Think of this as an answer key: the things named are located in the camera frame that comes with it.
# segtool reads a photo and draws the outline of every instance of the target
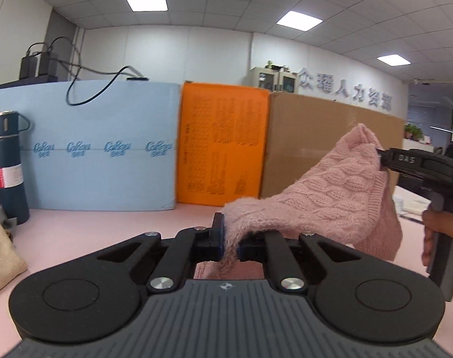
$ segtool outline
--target fuzzy pink fabric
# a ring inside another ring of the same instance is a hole
[[[381,170],[377,137],[359,124],[295,184],[267,199],[245,197],[223,208],[225,257],[197,266],[199,279],[263,278],[261,264],[236,259],[239,241],[249,232],[276,229],[286,238],[318,233],[373,256],[393,260],[402,231]]]

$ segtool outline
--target orange cardboard box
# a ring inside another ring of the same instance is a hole
[[[177,201],[223,206],[259,197],[269,92],[185,83],[180,110]]]

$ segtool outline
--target human hand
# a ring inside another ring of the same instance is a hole
[[[422,221],[425,226],[422,263],[428,266],[432,256],[433,233],[444,233],[453,238],[453,214],[426,210],[422,214]]]

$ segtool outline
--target gray ribbed panel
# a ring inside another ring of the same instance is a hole
[[[187,281],[150,298],[125,329],[77,347],[23,341],[8,358],[445,358],[431,340],[376,347],[325,326],[307,301],[280,294],[265,280]]]

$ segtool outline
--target thermos lid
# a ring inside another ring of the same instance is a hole
[[[19,134],[19,113],[12,110],[0,112],[0,137]]]

